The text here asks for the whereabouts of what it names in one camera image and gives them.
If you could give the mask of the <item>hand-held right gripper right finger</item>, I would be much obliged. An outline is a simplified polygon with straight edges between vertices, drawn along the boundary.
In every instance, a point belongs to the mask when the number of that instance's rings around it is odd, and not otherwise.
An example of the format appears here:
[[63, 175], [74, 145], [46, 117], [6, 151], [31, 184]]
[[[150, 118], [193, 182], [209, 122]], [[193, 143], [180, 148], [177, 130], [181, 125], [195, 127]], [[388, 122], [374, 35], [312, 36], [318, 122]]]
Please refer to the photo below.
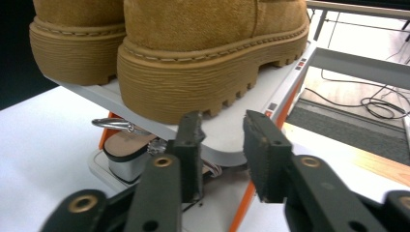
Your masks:
[[324, 160], [295, 155], [266, 115], [248, 110], [243, 122], [250, 177], [264, 203], [283, 203], [296, 232], [387, 232]]

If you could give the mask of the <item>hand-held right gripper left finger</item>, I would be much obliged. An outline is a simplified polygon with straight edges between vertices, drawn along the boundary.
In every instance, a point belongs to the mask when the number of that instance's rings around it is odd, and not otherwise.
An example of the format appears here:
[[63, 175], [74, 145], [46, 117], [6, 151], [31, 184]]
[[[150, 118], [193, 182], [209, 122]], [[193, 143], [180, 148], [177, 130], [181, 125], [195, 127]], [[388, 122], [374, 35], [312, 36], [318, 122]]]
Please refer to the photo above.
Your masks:
[[203, 196], [201, 121], [198, 111], [182, 116], [165, 152], [147, 161], [124, 232], [182, 232], [182, 205]]

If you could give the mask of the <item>rhinestone strap heeled sandal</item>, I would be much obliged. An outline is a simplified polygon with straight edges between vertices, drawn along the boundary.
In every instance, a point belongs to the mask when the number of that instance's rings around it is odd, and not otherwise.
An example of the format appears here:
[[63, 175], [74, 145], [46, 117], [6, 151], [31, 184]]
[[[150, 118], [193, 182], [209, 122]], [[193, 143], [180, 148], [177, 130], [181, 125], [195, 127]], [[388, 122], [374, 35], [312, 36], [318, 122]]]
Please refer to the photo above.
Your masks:
[[156, 135], [120, 118], [94, 119], [96, 127], [113, 130], [103, 143], [110, 172], [120, 181], [133, 184], [141, 175], [145, 162], [165, 151], [167, 142]]
[[213, 178], [216, 178], [222, 174], [222, 168], [219, 165], [211, 163], [205, 159], [202, 161], [202, 163], [204, 167], [209, 170]]

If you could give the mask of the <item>white two-tier shoe rack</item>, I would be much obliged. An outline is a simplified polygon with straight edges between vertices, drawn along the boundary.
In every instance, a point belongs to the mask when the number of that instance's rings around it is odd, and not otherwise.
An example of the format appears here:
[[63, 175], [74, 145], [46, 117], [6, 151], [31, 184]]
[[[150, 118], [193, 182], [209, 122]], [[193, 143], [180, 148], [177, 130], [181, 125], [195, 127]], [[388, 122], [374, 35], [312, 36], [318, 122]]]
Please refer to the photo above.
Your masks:
[[[204, 116], [202, 130], [206, 138], [202, 142], [202, 158], [228, 168], [244, 164], [243, 118], [246, 111], [249, 109], [266, 113], [274, 123], [282, 123], [288, 108], [298, 96], [315, 53], [316, 43], [311, 41], [299, 60], [283, 68], [263, 68], [255, 86], [242, 98], [213, 118]], [[103, 86], [80, 86], [65, 82], [61, 85], [160, 138], [168, 140], [176, 135], [175, 126], [147, 120], [126, 108], [116, 80]], [[243, 171], [228, 172], [210, 180], [204, 187], [203, 199], [185, 207], [183, 231], [228, 232], [248, 184], [249, 177]]]

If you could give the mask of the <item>tan suede boot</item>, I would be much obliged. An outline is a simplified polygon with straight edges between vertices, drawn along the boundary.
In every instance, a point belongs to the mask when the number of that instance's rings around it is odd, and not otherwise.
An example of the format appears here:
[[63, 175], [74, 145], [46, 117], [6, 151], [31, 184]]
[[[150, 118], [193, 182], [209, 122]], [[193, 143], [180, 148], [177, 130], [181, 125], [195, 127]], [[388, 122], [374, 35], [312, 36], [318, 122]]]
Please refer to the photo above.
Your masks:
[[29, 26], [34, 59], [46, 77], [78, 85], [116, 75], [125, 30], [124, 0], [33, 0]]
[[308, 39], [306, 0], [125, 0], [118, 49], [124, 105], [176, 124], [210, 116], [242, 97], [261, 66], [285, 66]]

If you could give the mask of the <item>white foam board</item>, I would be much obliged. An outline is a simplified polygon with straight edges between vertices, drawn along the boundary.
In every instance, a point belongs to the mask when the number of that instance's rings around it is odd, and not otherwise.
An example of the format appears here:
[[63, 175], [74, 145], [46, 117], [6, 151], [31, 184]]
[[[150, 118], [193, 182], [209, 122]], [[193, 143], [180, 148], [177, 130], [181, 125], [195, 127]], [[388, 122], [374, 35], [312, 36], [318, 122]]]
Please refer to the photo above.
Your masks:
[[[114, 195], [87, 164], [102, 134], [91, 121], [106, 113], [63, 87], [0, 111], [0, 232], [39, 232], [59, 203], [81, 189]], [[356, 149], [291, 125], [285, 133], [296, 154], [325, 160], [359, 194], [381, 201], [390, 190], [410, 190], [408, 166], [368, 171]]]

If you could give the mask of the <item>white desk frame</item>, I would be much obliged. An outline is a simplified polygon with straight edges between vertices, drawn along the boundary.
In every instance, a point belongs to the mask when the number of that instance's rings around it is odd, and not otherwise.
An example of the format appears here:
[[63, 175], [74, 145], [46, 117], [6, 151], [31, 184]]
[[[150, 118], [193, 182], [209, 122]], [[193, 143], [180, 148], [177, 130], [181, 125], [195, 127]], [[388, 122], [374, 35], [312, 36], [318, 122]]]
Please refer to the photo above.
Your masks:
[[[307, 6], [323, 11], [314, 34], [316, 40], [320, 35], [327, 12], [410, 20], [410, 5], [399, 6], [394, 3], [382, 4], [380, 2], [376, 5], [369, 5], [368, 3], [352, 3], [350, 0], [342, 2], [307, 0]], [[317, 48], [311, 65], [319, 69], [410, 89], [410, 66], [404, 64], [343, 53], [329, 48]]]

